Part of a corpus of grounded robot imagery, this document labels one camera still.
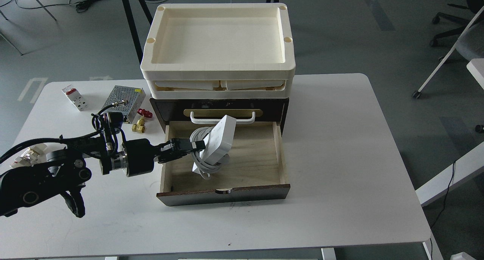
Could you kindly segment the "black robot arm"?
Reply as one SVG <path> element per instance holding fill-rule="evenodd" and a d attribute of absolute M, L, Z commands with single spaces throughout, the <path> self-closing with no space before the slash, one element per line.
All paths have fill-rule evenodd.
<path fill-rule="evenodd" d="M 124 169 L 132 177 L 152 172 L 155 162 L 166 163 L 205 149 L 202 140 L 172 138 L 153 146 L 146 138 L 126 140 L 121 128 L 123 114 L 108 112 L 112 107 L 124 106 L 126 101 L 111 103 L 92 115 L 95 132 L 75 138 L 36 138 L 12 147 L 2 155 L 1 162 L 19 151 L 38 143 L 65 144 L 66 148 L 47 153 L 46 162 L 16 167 L 1 175 L 1 215 L 15 215 L 19 208 L 29 208 L 61 195 L 76 217 L 85 215 L 81 189 L 92 177 L 85 158 L 99 160 L 103 175 Z"/>

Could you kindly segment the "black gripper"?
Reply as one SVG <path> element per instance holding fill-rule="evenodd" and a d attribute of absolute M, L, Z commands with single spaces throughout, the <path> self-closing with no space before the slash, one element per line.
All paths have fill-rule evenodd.
<path fill-rule="evenodd" d="M 173 151 L 163 151 L 170 145 Z M 201 151 L 206 148 L 203 140 L 190 141 L 189 138 L 171 138 L 168 142 L 153 146 L 146 138 L 128 140 L 122 143 L 126 155 L 126 177 L 147 174 L 153 171 L 154 165 L 180 159 L 188 155 L 187 151 Z"/>

